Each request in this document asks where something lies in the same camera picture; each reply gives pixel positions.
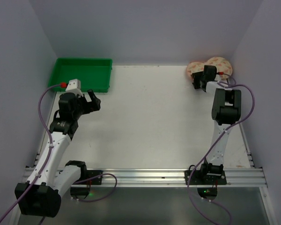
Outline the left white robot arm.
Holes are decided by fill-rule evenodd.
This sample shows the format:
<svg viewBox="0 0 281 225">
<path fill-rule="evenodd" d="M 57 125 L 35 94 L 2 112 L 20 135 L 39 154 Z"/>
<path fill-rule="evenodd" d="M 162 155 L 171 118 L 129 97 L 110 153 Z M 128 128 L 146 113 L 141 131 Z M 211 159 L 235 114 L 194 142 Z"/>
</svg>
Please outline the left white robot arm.
<svg viewBox="0 0 281 225">
<path fill-rule="evenodd" d="M 93 90 L 88 90 L 90 101 L 84 94 L 73 91 L 61 94 L 59 108 L 49 127 L 49 138 L 44 151 L 25 183 L 18 183 L 15 196 L 24 215 L 53 218 L 61 200 L 71 185 L 86 178 L 86 164 L 68 162 L 61 173 L 58 167 L 78 128 L 78 119 L 85 114 L 99 111 L 101 101 Z"/>
</svg>

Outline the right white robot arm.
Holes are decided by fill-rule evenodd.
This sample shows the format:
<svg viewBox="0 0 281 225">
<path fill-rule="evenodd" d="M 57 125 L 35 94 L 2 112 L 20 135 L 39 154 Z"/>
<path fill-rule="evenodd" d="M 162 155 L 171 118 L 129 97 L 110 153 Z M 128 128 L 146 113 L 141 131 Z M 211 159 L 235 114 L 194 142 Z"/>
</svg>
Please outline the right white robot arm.
<svg viewBox="0 0 281 225">
<path fill-rule="evenodd" d="M 193 86 L 214 96 L 211 117 L 214 131 L 210 150 L 189 176 L 190 185 L 226 185 L 224 172 L 224 154 L 232 126 L 241 117 L 241 91 L 226 88 L 217 82 L 216 66 L 205 65 L 202 72 L 193 76 Z"/>
</svg>

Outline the floral fabric laundry bag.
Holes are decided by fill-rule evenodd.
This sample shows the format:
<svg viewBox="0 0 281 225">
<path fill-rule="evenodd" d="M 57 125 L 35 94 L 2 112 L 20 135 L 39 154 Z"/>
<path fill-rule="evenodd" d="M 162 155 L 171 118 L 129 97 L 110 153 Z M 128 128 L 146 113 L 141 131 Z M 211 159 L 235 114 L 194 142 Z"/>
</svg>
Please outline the floral fabric laundry bag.
<svg viewBox="0 0 281 225">
<path fill-rule="evenodd" d="M 217 72 L 220 72 L 221 80 L 227 80 L 232 76 L 232 65 L 223 57 L 212 57 L 205 62 L 192 61 L 186 67 L 186 75 L 193 80 L 193 75 L 198 72 L 203 72 L 205 65 L 216 66 Z"/>
</svg>

